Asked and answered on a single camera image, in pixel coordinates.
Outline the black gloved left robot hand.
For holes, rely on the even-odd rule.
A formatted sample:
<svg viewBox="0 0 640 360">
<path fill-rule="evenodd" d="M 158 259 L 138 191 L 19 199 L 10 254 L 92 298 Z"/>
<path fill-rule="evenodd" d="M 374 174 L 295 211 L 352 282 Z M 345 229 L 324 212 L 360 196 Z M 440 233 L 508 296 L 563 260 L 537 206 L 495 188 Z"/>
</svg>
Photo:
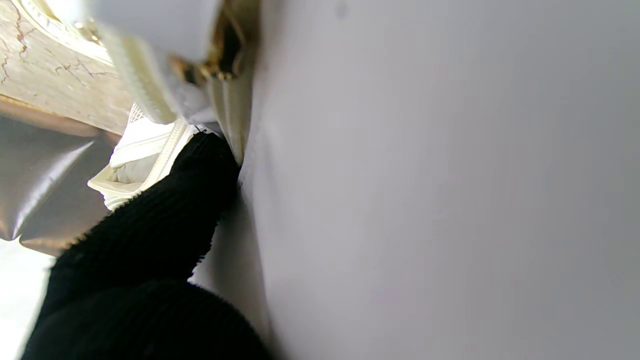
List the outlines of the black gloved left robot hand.
<svg viewBox="0 0 640 360">
<path fill-rule="evenodd" d="M 23 360 L 270 360 L 230 303 L 190 283 L 237 192 L 227 142 L 199 132 L 169 174 L 50 269 Z"/>
</svg>

